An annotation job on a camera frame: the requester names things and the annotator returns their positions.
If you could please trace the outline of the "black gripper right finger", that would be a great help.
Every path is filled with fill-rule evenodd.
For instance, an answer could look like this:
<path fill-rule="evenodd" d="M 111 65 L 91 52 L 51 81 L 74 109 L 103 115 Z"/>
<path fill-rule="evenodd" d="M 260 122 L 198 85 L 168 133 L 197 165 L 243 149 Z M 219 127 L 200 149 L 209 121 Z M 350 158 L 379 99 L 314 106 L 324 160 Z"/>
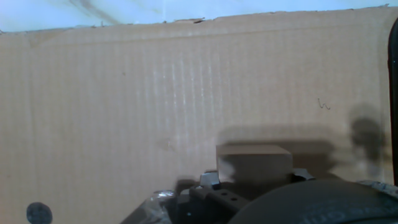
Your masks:
<path fill-rule="evenodd" d="M 314 180 L 314 176 L 311 175 L 308 170 L 303 168 L 294 168 L 291 181 L 292 182 L 303 182 L 308 180 Z"/>

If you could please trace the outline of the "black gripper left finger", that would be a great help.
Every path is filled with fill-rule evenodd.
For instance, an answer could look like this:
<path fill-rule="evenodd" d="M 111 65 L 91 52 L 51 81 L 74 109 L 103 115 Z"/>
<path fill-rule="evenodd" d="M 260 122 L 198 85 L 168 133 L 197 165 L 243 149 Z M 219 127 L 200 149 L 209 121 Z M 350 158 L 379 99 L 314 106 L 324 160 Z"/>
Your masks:
<path fill-rule="evenodd" d="M 228 223 L 249 203 L 224 188 L 217 171 L 205 172 L 196 185 L 183 189 L 174 200 L 175 224 Z"/>

